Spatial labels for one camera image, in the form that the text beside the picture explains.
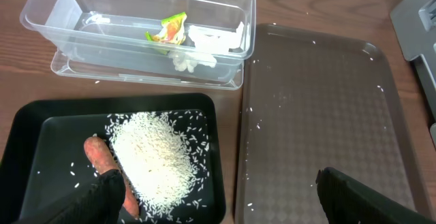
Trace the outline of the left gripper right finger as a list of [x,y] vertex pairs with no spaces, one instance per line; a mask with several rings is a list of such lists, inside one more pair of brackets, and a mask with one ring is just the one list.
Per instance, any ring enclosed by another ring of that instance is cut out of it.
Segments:
[[435,224],[333,167],[319,170],[315,183],[329,224]]

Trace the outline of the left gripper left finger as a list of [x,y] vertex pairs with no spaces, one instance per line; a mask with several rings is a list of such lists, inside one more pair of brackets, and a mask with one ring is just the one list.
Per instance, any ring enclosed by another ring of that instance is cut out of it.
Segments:
[[14,224],[116,223],[126,187],[119,170],[109,170],[77,191]]

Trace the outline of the orange carrot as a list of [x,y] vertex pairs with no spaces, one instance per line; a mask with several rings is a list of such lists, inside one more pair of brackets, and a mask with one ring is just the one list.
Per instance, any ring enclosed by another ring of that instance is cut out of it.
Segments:
[[[97,136],[87,138],[84,142],[84,152],[88,160],[100,174],[106,173],[109,170],[121,171],[120,167],[114,160],[110,149],[101,138]],[[133,218],[138,219],[140,211],[137,199],[132,193],[132,189],[130,188],[124,174],[123,180],[125,183],[125,199],[123,207]]]

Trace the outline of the yellow green snack wrapper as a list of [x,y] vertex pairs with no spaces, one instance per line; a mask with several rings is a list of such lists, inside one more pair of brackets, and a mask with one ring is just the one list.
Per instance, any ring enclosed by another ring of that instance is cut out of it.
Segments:
[[162,29],[157,35],[151,35],[149,32],[146,32],[144,35],[150,42],[181,45],[186,40],[184,25],[186,19],[186,12],[164,18],[161,21]]

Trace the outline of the white tissue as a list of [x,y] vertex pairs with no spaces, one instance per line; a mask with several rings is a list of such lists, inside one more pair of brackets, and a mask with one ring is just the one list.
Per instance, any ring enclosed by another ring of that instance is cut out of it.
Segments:
[[191,25],[187,37],[195,47],[194,52],[169,51],[176,71],[193,73],[198,64],[215,68],[217,59],[213,54],[228,54],[240,48],[243,43],[245,25],[240,22],[235,31],[224,31]]

